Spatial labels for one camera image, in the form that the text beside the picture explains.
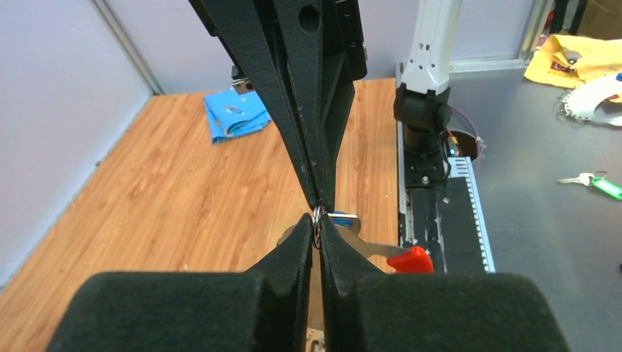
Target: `blue cloth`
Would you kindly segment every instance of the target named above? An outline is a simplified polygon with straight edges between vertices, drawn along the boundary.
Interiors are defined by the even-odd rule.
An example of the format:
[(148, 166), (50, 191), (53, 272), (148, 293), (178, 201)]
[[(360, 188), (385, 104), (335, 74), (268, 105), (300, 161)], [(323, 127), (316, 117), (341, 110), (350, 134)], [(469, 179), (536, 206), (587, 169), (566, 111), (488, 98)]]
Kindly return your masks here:
[(270, 123), (270, 115), (256, 92), (238, 95), (233, 89), (206, 95), (212, 143), (261, 131)]

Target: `yellow bag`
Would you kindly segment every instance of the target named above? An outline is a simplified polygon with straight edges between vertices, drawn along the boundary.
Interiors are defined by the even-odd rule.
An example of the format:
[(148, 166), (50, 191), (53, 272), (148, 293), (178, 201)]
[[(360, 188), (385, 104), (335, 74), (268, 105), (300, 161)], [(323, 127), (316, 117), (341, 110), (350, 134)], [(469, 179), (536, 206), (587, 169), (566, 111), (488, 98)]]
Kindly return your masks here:
[[(525, 78), (576, 89), (596, 78), (622, 72), (622, 40), (552, 35), (536, 51)], [(622, 103), (622, 98), (610, 98)]]

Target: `brown box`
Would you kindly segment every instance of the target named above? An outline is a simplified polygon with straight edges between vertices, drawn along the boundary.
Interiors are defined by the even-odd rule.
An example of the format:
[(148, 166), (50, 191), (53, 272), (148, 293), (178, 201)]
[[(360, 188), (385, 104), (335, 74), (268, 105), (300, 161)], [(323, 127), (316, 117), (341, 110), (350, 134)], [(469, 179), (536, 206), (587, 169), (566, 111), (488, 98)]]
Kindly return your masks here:
[(590, 0), (579, 34), (604, 40), (622, 39), (621, 3), (621, 0)]

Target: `metal table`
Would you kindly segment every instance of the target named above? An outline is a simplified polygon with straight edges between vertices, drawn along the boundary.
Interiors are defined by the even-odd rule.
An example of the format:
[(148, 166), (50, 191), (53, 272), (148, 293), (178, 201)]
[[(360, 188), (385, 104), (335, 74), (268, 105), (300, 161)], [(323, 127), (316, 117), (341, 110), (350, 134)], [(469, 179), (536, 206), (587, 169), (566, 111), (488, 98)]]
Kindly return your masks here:
[[(556, 118), (563, 90), (522, 75), (466, 73), (451, 84), (450, 102), (486, 144), (473, 165), (497, 272), (540, 287), (573, 351), (618, 351), (622, 202), (557, 179), (605, 170), (621, 184), (622, 131)], [(450, 126), (460, 124), (454, 116)]]

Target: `wooden surface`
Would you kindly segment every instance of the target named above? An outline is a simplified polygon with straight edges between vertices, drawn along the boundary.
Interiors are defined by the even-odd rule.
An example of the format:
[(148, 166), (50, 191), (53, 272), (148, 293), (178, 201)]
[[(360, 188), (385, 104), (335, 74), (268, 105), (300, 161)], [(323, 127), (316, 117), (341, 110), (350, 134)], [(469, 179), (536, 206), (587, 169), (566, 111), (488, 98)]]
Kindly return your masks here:
[[(365, 240), (396, 244), (394, 91), (356, 83), (337, 209), (360, 216)], [(0, 293), (0, 351), (44, 349), (95, 273), (242, 271), (308, 211), (274, 124), (213, 145), (201, 94), (154, 97)]]

